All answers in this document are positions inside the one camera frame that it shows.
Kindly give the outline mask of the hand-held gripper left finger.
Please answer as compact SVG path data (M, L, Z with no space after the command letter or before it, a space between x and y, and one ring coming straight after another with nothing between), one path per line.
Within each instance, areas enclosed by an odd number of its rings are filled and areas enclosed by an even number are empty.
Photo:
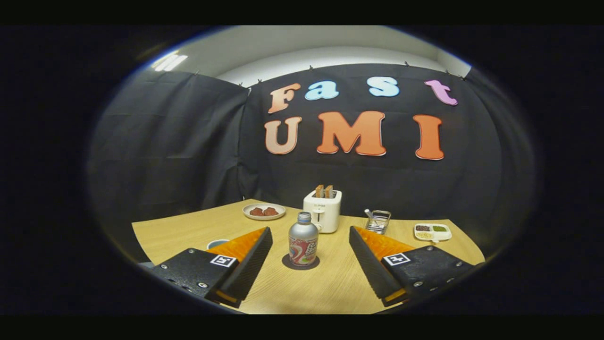
M183 250L152 267L151 273L199 298L238 308L272 244L271 230L265 227L209 250Z

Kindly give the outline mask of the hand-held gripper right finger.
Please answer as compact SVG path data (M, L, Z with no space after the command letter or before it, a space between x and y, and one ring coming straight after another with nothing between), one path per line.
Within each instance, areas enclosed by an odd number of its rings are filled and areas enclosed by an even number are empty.
M414 248L356 226L349 229L349 244L386 307L433 297L474 271L474 265L439 247Z

